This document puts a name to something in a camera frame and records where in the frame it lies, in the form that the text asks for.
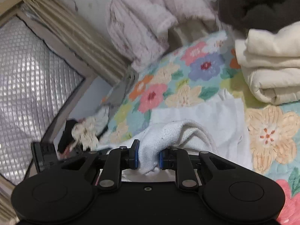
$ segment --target silver bolt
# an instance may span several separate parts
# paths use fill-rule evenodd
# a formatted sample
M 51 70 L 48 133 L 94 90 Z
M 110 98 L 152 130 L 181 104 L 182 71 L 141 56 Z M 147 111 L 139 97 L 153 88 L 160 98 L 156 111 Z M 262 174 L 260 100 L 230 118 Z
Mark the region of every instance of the silver bolt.
M 191 188 L 197 185 L 196 181 L 188 179 L 182 182 L 182 185 L 187 188 Z
M 110 179 L 105 179 L 100 181 L 99 185 L 103 188 L 108 188 L 108 187 L 112 187 L 115 184 L 114 181 L 110 180 Z

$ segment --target floral bedspread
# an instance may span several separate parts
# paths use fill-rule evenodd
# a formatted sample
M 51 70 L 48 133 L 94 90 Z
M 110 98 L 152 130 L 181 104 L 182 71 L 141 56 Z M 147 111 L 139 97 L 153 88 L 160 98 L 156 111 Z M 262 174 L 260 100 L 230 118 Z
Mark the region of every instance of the floral bedspread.
M 193 106 L 223 88 L 243 99 L 253 170 L 277 181 L 285 192 L 286 203 L 278 221 L 299 225 L 300 102 L 267 106 L 257 101 L 244 81 L 233 41 L 225 31 L 176 50 L 141 73 L 109 122 L 108 141 L 121 143 L 143 131 L 154 108 Z

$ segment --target stack of folded clothes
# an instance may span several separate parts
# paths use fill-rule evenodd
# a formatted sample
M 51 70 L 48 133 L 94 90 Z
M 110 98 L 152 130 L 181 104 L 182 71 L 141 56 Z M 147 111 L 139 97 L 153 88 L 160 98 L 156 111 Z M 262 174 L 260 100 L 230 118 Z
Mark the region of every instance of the stack of folded clothes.
M 234 29 L 238 63 L 253 95 L 282 104 L 300 99 L 300 0 L 218 0 Z

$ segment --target circular cover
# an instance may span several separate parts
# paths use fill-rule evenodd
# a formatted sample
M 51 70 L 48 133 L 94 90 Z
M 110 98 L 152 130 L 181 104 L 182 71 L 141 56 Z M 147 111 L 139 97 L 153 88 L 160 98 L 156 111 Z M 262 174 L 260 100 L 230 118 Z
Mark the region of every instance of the circular cover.
M 93 189 L 74 171 L 54 170 L 24 180 L 14 189 L 11 202 L 24 220 L 59 224 L 80 215 L 91 203 Z
M 216 214 L 237 223 L 264 222 L 278 216 L 285 196 L 274 181 L 251 171 L 221 171 L 203 189 L 205 203 Z

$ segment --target white cloth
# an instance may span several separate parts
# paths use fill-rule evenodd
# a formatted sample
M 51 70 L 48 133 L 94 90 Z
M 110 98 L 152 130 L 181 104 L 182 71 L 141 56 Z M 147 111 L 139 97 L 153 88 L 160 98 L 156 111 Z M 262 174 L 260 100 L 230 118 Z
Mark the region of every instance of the white cloth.
M 81 143 L 83 150 L 90 148 L 91 151 L 97 149 L 99 135 L 108 123 L 109 107 L 103 106 L 94 116 L 86 118 L 81 123 L 74 125 L 71 133 L 75 144 Z
M 294 57 L 300 53 L 300 37 L 298 42 L 297 34 L 292 37 L 296 28 L 299 29 L 298 22 L 281 29 L 278 34 L 250 30 L 247 41 L 242 34 L 234 31 L 238 64 L 250 91 L 259 101 L 279 105 L 300 100 L 300 58 Z M 288 43 L 288 38 L 295 44 Z M 277 57 L 266 56 L 271 52 Z
M 221 27 L 213 0 L 111 0 L 107 31 L 117 50 L 141 72 L 168 49 L 168 29 L 187 19 L 212 31 Z
M 134 139 L 140 140 L 139 168 L 123 171 L 125 181 L 173 181 L 173 171 L 157 166 L 159 152 L 171 146 L 192 155 L 206 150 L 252 169 L 244 105 L 226 90 L 193 107 L 153 109 L 149 127 L 120 146 L 130 148 Z

